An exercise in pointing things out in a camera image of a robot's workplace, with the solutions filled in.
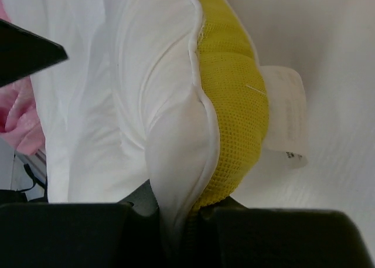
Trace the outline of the white pillow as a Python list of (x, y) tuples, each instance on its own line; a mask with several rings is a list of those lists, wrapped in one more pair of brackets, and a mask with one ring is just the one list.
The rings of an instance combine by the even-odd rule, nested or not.
[(31, 78), (51, 202), (117, 202), (148, 180), (162, 244), (195, 259), (196, 215), (258, 161), (269, 108), (227, 0), (3, 0), (70, 60)]

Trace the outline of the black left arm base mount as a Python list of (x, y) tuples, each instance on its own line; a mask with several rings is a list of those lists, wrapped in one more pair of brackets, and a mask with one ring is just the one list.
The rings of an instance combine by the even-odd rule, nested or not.
[(10, 186), (1, 186), (1, 205), (47, 202), (47, 169), (35, 163), (34, 155), (15, 154)]

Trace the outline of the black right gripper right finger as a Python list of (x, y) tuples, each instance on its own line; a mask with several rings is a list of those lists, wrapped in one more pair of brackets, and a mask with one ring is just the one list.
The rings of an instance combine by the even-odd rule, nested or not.
[(198, 214), (196, 267), (374, 267), (342, 212), (249, 209), (231, 197)]

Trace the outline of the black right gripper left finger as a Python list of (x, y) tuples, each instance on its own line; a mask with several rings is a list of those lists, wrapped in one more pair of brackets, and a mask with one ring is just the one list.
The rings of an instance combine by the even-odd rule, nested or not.
[(117, 203), (3, 203), (2, 267), (163, 267), (149, 182)]

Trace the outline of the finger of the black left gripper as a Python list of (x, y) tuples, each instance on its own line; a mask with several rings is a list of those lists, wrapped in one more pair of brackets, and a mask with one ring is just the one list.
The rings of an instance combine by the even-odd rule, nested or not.
[(68, 59), (64, 47), (1, 19), (1, 87)]

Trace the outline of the pink pillowcase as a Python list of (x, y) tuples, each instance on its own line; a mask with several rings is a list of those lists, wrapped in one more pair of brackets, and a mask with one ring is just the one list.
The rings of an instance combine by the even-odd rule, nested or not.
[(25, 155), (45, 146), (29, 77), (1, 87), (1, 138)]

